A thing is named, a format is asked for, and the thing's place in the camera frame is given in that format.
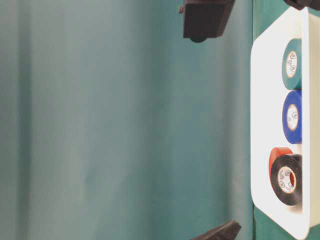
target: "white tray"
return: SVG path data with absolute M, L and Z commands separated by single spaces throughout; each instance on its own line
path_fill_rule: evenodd
M 302 144 L 290 144 L 282 126 L 289 90 L 282 81 L 287 43 L 302 39 Z M 320 224 L 320 18 L 290 7 L 253 43 L 251 52 L 251 194 L 257 208 L 298 240 Z M 272 148 L 302 155 L 302 205 L 287 206 L 270 184 Z

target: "tape label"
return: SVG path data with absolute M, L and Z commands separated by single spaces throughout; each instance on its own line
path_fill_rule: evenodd
M 286 122 L 291 131 L 296 130 L 299 121 L 299 112 L 295 104 L 291 104 L 286 112 Z
M 288 78 L 292 78 L 297 71 L 298 56 L 295 51 L 291 51 L 286 58 L 286 74 Z
M 278 183 L 282 191 L 287 194 L 292 193 L 296 189 L 296 176 L 291 168 L 283 166 L 278 173 Z

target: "teal tape roll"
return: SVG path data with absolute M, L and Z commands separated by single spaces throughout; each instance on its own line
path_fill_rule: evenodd
M 301 62 L 301 39 L 294 38 L 286 46 L 282 59 L 282 80 L 288 90 L 301 89 Z

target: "green surface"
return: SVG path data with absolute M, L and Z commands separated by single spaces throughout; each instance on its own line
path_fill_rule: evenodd
M 253 39 L 263 33 L 280 15 L 288 8 L 284 1 L 280 0 L 254 0 L 253 1 Z M 320 16 L 319 11 L 310 9 L 312 14 Z M 255 207 L 254 225 L 256 240 L 294 240 L 279 225 L 268 218 Z M 310 229 L 307 240 L 320 239 L 320 225 Z
M 0 1 L 0 239 L 252 239 L 252 4 L 202 44 L 180 4 Z

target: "red tape roll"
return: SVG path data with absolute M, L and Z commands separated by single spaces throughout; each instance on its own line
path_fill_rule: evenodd
M 286 154 L 293 154 L 293 152 L 290 150 L 288 147 L 275 147 L 272 149 L 269 157 L 269 178 L 271 181 L 271 168 L 272 164 L 276 160 L 277 157 L 281 155 L 286 155 Z

